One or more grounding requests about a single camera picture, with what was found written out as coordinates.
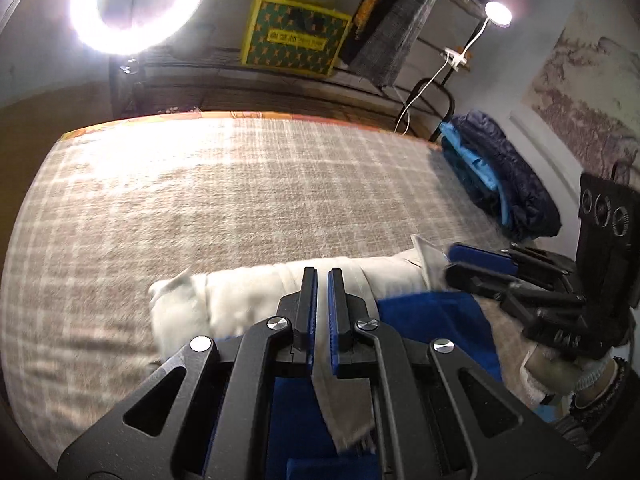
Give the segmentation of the right gloved hand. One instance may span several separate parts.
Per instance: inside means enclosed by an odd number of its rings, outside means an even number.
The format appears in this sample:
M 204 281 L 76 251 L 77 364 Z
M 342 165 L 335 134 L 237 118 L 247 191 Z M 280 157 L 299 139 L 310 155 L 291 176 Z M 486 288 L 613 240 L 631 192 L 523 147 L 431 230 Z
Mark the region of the right gloved hand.
M 543 346 L 529 351 L 523 362 L 527 380 L 544 393 L 572 396 L 580 408 L 604 395 L 617 374 L 611 353 L 600 360 L 577 358 L 563 360 L 558 352 Z

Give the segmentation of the right forearm black sleeve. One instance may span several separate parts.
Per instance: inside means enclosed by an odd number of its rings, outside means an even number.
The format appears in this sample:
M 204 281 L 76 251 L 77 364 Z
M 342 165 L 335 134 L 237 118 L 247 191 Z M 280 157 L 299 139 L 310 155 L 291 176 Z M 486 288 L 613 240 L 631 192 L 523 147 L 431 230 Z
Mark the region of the right forearm black sleeve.
M 639 376 L 623 358 L 613 359 L 614 373 L 594 400 L 570 401 L 568 414 L 552 427 L 588 458 L 604 454 L 617 441 L 638 444 Z

